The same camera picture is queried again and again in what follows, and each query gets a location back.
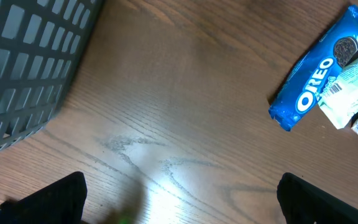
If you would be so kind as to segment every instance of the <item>brown wooden surface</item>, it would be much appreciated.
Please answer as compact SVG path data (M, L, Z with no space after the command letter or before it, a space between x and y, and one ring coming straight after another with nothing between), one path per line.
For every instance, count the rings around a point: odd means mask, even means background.
M0 203L80 170L90 223L132 203L141 223L284 223L292 172L358 208L358 136L267 111L346 4L106 0L62 112L0 153Z

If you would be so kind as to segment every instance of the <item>barcode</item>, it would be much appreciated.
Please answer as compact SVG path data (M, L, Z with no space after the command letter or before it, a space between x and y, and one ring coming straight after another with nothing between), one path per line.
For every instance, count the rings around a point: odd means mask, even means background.
M330 95L335 94L335 93L337 93L337 92L339 92L341 90L342 90L342 87L339 85L339 83L334 83L331 86L331 88L329 89L329 91L331 92Z

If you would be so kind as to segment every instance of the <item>gray basket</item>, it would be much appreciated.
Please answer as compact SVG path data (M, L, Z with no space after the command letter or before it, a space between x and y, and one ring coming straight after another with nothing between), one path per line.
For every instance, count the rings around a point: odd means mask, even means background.
M103 0L0 0L0 151L60 109Z

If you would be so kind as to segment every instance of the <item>oreo package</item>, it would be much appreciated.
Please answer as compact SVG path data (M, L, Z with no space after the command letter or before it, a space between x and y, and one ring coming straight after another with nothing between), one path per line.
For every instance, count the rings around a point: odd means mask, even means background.
M349 6L342 18L294 66L270 106L269 114L286 131L329 91L342 68L358 51L358 7Z

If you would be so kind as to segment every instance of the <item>blue package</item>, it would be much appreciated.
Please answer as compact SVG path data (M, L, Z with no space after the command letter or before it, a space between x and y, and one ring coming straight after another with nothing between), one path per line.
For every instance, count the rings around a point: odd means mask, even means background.
M268 112L286 131L309 112L333 85L358 50L358 7L342 18L295 65Z

